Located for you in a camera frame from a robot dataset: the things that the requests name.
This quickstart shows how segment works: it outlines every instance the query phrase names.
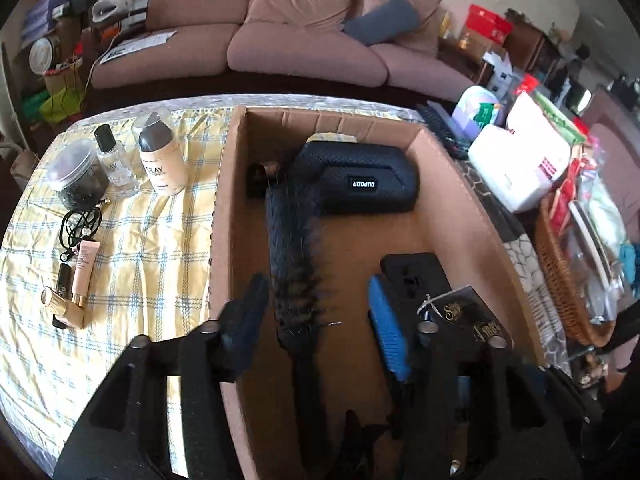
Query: brown couch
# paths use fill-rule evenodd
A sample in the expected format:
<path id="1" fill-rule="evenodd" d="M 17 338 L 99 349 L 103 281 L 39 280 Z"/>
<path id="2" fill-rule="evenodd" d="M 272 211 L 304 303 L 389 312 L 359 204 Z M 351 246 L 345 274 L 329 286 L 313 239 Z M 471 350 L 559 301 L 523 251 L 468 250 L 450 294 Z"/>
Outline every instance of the brown couch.
<path id="1" fill-rule="evenodd" d="M 347 17 L 385 1 L 148 0 L 145 32 L 176 30 L 174 36 L 164 45 L 97 64 L 91 83 L 115 89 L 221 76 L 231 69 L 389 86 L 457 101 L 473 83 L 437 58 L 441 0 L 409 0 L 423 25 L 393 43 L 366 47 L 341 31 Z M 91 50 L 85 44 L 85 52 Z"/>

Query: checkered tablecloth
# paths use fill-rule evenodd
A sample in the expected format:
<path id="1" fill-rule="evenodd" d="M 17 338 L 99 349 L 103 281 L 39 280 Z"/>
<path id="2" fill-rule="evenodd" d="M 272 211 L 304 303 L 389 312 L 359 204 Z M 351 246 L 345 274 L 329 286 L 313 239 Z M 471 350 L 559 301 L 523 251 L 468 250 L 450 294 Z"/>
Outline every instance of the checkered tablecloth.
<path id="1" fill-rule="evenodd" d="M 205 99 L 190 104 L 204 104 Z M 58 136 L 15 210 L 0 250 L 0 407 L 32 456 L 47 456 L 36 456 L 36 461 L 49 473 L 82 410 L 135 335 L 145 333 L 154 341 L 182 336 L 208 315 L 210 232 L 218 171 L 232 105 L 245 104 L 242 96 L 229 97 L 227 102 L 209 99 L 209 107 L 172 107 L 189 172 L 183 192 L 172 197 L 153 192 L 130 130 L 141 112 L 136 107 L 132 113 L 123 110 L 127 113 L 119 118 L 110 112 L 83 120 Z M 266 98 L 258 102 L 268 104 Z M 358 110 L 358 102 L 295 104 L 398 118 L 395 110 L 383 105 L 378 110 Z M 40 293 L 44 286 L 56 284 L 63 251 L 58 232 L 66 209 L 47 185 L 45 174 L 63 146 L 91 138 L 103 122 L 125 144 L 142 190 L 103 207 L 95 235 L 100 250 L 86 302 L 87 328 L 57 330 L 42 308 Z M 178 391 L 178 379 L 171 378 L 172 465 L 175 472 L 187 476 Z"/>

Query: patterned fabric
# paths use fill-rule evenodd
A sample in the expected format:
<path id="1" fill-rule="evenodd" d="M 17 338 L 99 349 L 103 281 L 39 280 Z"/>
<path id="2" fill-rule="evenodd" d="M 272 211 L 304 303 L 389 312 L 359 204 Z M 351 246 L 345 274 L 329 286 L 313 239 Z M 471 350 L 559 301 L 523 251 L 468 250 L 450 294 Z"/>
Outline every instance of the patterned fabric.
<path id="1" fill-rule="evenodd" d="M 185 191 L 161 197 L 146 177 L 130 130 L 140 111 L 152 106 L 82 120 L 57 136 L 28 183 L 0 250 L 0 408 L 49 474 L 82 410 L 133 336 L 146 333 L 154 341 L 182 336 L 208 315 L 211 222 L 233 108 L 171 108 L 190 179 Z M 356 102 L 341 111 L 398 119 L 387 111 L 358 110 Z M 63 252 L 58 232 L 66 210 L 45 174 L 63 146 L 91 138 L 103 122 L 134 154 L 142 190 L 103 206 L 86 302 L 88 326 L 57 330 L 40 293 L 56 283 Z M 178 380 L 171 378 L 170 454 L 174 471 L 186 477 L 178 391 Z"/>
<path id="2" fill-rule="evenodd" d="M 522 288 L 529 298 L 546 363 L 559 367 L 570 376 L 564 327 L 546 287 L 538 256 L 529 236 L 525 234 L 518 219 L 491 193 L 470 162 L 457 160 L 456 164 L 491 218 L 520 277 Z"/>

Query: olay bottle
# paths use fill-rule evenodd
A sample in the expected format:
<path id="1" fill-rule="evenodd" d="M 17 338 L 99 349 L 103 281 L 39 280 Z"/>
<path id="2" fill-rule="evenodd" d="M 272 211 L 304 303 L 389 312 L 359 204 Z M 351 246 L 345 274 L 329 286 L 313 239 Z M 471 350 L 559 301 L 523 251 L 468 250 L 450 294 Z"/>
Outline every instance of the olay bottle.
<path id="1" fill-rule="evenodd" d="M 187 168 L 182 150 L 171 128 L 153 112 L 138 139 L 140 159 L 156 193 L 175 195 L 187 185 Z"/>

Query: black case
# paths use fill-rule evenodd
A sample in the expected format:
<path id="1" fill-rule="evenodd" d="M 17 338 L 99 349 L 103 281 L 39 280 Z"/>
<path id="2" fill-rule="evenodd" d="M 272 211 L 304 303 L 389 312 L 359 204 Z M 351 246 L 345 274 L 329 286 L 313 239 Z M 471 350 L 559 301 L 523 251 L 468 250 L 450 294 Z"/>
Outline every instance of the black case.
<path id="1" fill-rule="evenodd" d="M 417 171 L 395 146 L 308 142 L 287 177 L 314 184 L 324 214 L 403 213 L 418 197 Z"/>

